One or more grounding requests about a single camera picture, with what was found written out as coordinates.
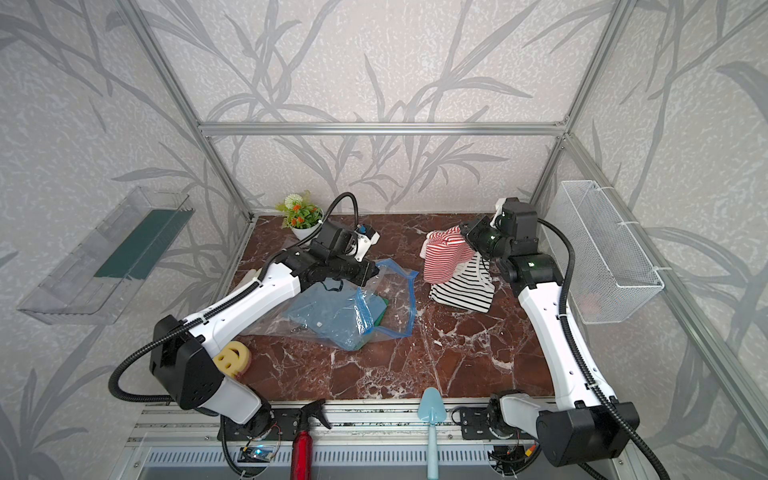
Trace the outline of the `red striped garment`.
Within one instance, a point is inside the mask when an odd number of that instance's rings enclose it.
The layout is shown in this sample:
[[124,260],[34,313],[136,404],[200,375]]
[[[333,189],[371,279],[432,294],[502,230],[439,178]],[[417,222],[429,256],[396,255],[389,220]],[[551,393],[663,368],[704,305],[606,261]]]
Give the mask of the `red striped garment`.
[[424,281],[429,284],[449,281],[457,266],[470,261],[474,254],[459,225],[429,232],[420,251],[424,260]]

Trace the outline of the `black striped garment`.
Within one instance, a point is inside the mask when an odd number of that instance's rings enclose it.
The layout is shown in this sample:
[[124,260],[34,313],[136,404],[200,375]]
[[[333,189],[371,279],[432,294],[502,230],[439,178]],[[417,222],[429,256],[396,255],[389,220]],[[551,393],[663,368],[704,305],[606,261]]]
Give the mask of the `black striped garment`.
[[471,260],[457,266],[447,282],[433,285],[429,298],[442,305],[485,314],[491,308],[495,291],[488,264],[475,253]]

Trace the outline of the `light blue tank top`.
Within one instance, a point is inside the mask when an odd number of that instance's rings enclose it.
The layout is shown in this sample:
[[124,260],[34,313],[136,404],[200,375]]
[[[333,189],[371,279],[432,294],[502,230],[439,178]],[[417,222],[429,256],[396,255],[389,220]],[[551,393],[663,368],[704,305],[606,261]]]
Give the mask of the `light blue tank top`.
[[378,295],[351,283],[340,281],[333,286],[333,281],[321,282],[294,298],[284,316],[314,339],[354,351],[373,328],[368,304],[374,296]]

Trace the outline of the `clear vacuum bag blue zipper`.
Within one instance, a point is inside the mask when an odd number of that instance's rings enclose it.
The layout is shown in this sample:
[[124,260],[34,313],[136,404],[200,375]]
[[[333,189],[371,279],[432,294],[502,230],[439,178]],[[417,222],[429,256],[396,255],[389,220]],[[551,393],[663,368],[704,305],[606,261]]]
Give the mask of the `clear vacuum bag blue zipper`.
[[418,273],[391,258],[375,261],[379,273],[358,287],[327,279],[273,308],[243,336],[266,336],[357,351],[368,343],[412,334]]

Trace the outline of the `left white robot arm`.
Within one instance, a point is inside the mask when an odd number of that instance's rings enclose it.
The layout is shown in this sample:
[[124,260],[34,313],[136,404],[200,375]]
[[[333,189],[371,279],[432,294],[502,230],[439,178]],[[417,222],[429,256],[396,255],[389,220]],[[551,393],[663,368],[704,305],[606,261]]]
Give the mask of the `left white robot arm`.
[[[158,321],[153,340],[130,354],[108,381],[110,394],[135,403],[174,402],[183,410],[204,410],[258,435],[273,422],[269,403],[215,364],[225,347],[271,310],[324,280],[363,287],[379,269],[367,259],[380,239],[372,226],[349,230],[330,220],[309,237],[273,254],[260,273],[243,287],[203,310],[178,320]],[[129,393],[119,382],[143,356],[163,386],[162,395]]]

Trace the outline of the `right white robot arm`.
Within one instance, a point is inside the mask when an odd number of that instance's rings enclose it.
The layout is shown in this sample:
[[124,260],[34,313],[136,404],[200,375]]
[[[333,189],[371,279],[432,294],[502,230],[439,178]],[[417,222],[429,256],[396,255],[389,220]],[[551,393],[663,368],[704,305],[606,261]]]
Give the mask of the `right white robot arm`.
[[516,197],[496,202],[493,216],[460,226],[468,245],[496,263],[532,322],[554,387],[551,401],[505,393],[489,402],[489,425],[532,436],[554,467],[576,465],[594,479],[592,462],[633,444],[656,476],[669,473],[638,434],[639,414],[620,401],[591,356],[569,306],[576,252],[566,235]]

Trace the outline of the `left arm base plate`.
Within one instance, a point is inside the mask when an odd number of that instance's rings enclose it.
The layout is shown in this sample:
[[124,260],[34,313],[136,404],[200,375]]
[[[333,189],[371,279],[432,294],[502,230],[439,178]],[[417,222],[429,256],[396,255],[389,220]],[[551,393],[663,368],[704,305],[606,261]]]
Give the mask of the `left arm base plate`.
[[221,441],[225,438],[228,443],[278,439],[290,442],[296,436],[298,419],[298,408],[275,408],[269,413],[259,412],[244,425],[225,417],[224,427],[219,428],[217,439]]

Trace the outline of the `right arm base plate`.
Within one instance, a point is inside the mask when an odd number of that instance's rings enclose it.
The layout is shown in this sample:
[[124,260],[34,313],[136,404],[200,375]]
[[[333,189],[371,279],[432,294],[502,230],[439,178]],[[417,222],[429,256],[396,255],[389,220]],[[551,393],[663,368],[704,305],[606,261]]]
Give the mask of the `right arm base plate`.
[[495,441],[515,436],[514,433],[494,430],[486,408],[459,406],[452,414],[452,420],[460,427],[463,440]]

